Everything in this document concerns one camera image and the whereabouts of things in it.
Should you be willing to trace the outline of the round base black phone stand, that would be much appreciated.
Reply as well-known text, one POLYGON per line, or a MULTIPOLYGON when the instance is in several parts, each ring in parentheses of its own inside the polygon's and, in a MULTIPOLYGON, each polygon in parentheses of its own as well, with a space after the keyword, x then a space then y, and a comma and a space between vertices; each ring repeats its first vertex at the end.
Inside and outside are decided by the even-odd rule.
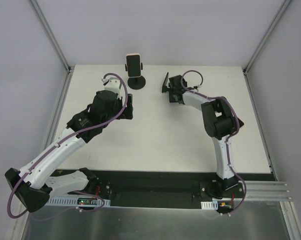
POLYGON ((146 85, 146 79, 142 76, 143 63, 139 63, 139 67, 131 66, 130 64, 125 64, 125 71, 127 72, 128 79, 127 84, 133 90, 140 90, 146 85))

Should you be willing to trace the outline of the pink case smartphone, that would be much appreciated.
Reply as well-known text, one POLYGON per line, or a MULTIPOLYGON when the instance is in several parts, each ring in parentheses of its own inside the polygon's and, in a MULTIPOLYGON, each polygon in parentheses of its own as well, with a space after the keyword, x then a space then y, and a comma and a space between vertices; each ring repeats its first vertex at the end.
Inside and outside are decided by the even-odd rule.
POLYGON ((125 70, 130 78, 141 76, 141 56, 139 53, 128 53, 126 55, 125 70))

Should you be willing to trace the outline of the folding black phone stand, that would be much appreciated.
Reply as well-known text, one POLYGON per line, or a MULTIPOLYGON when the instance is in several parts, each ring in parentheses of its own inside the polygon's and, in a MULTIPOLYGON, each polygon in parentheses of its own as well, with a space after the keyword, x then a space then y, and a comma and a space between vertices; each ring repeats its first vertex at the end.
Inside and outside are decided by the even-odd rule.
POLYGON ((168 93, 170 91, 170 88, 168 86, 168 81, 169 81, 169 72, 166 73, 162 87, 161 87, 161 92, 162 93, 168 93))

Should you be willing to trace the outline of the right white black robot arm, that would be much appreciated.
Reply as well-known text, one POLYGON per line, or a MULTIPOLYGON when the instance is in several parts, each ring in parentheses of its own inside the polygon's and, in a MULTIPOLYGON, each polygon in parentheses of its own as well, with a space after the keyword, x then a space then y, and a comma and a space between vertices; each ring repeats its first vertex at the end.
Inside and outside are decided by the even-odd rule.
POLYGON ((165 76, 161 92, 168 93, 170 103, 178 103, 201 111, 204 129, 211 137, 216 156, 216 178, 208 183, 208 196, 221 199, 229 196, 238 185, 239 178, 234 169, 232 137, 244 123, 223 96, 209 97, 197 92, 198 87, 187 87, 181 75, 165 76))

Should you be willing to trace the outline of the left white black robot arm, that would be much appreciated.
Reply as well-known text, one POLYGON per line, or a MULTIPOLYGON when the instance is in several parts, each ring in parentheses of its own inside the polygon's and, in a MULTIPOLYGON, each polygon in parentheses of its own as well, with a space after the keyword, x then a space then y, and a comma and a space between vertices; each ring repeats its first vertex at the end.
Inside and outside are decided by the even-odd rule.
POLYGON ((86 195, 99 192, 99 181, 86 167, 52 177, 52 173, 74 152, 102 133, 111 119, 133 118, 133 96, 122 99, 119 94, 102 90, 93 102, 75 114, 56 140, 36 159, 17 170, 10 168, 4 175, 15 196, 30 213, 41 209, 49 199, 75 191, 86 195))

